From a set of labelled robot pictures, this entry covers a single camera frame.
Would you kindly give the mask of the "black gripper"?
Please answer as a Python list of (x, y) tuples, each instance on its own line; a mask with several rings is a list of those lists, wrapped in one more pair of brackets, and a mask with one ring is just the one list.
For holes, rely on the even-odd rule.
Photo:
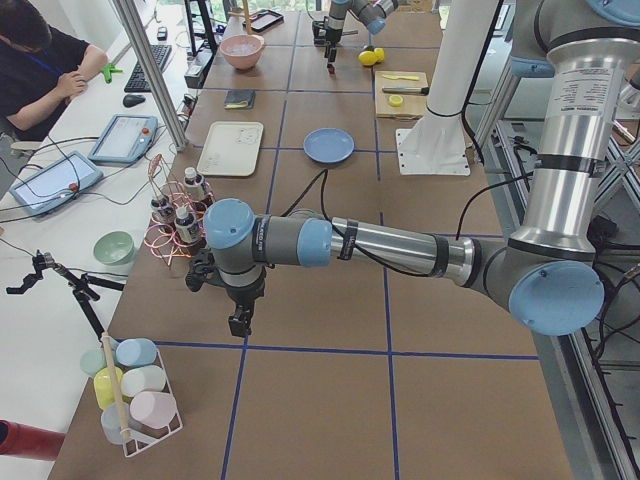
[(335, 17), (324, 18), (325, 27), (325, 39), (327, 44), (325, 45), (324, 58), (327, 61), (327, 67), (333, 68), (337, 55), (336, 45), (341, 39), (343, 32), (343, 19)]
[(244, 273), (219, 271), (228, 296), (236, 303), (228, 317), (230, 333), (234, 337), (248, 337), (252, 333), (251, 321), (255, 302), (264, 296), (266, 271), (264, 267), (252, 267)]

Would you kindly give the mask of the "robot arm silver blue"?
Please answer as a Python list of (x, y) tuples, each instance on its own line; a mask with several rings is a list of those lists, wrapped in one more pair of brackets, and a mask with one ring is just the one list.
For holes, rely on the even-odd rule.
[(448, 239), (290, 209), (257, 215), (245, 202), (215, 202), (206, 247), (186, 282), (222, 287), (235, 302), (231, 333), (248, 336), (272, 265), (320, 267), (365, 258), (400, 274), (447, 278), (480, 292), (548, 336), (588, 325), (605, 299), (587, 237), (618, 98), (639, 57), (635, 1), (520, 1), (513, 24), (517, 74), (552, 78), (525, 217), (505, 244)]
[(386, 25), (386, 19), (398, 8), (397, 0), (334, 0), (330, 4), (328, 16), (323, 27), (325, 30), (325, 58), (330, 74), (334, 72), (337, 45), (341, 40), (344, 22), (351, 13), (370, 34), (377, 35)]

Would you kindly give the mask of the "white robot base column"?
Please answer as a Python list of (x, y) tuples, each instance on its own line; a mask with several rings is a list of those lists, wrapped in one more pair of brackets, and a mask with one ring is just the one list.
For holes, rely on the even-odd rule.
[(500, 9), (501, 3), (493, 0), (451, 3), (426, 111), (412, 129), (396, 131), (400, 135), (397, 153), (401, 174), (470, 174), (463, 110)]

